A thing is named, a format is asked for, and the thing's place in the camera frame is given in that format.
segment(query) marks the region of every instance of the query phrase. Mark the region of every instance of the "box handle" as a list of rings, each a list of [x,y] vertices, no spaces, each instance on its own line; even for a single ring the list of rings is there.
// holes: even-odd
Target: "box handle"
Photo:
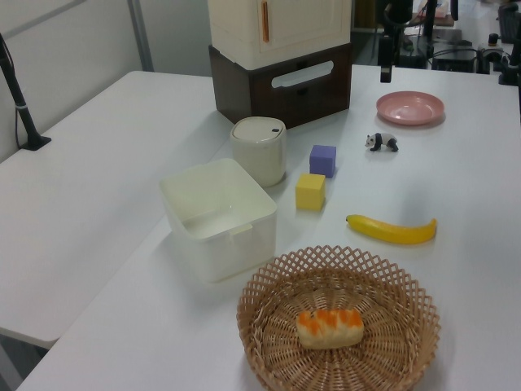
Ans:
[[[273,88],[295,86],[305,81],[329,75],[333,71],[334,66],[333,61],[330,60],[325,63],[312,65],[308,68],[299,69],[298,71],[286,73],[285,75],[274,77],[271,81],[271,86]]]
[[[268,2],[262,2],[262,40],[269,42]]]

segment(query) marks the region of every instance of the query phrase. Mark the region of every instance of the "wicker basket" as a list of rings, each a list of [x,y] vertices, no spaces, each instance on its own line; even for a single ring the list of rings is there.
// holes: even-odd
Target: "wicker basket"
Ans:
[[[302,348],[299,312],[353,307],[365,325],[361,343]],[[249,364],[272,391],[412,389],[440,330],[418,281],[388,260],[339,246],[306,248],[260,268],[243,290],[237,321]]]

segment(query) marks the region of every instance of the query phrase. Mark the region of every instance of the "foam block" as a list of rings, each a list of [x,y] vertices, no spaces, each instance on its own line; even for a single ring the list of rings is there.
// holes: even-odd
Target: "foam block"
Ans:
[[[295,203],[298,209],[321,210],[326,198],[326,176],[301,174],[295,186]]]
[[[309,172],[333,178],[336,166],[336,147],[313,145],[309,155]]]

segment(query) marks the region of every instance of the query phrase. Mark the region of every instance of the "white cabinet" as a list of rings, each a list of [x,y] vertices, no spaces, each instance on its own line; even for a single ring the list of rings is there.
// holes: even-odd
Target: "white cabinet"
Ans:
[[[350,42],[352,0],[208,0],[212,45],[252,70]]]

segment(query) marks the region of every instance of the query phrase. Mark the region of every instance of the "bread roll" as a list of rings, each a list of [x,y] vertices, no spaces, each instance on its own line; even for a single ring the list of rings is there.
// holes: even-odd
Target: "bread roll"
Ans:
[[[355,345],[364,334],[358,310],[316,310],[297,315],[296,330],[305,349],[337,349]]]

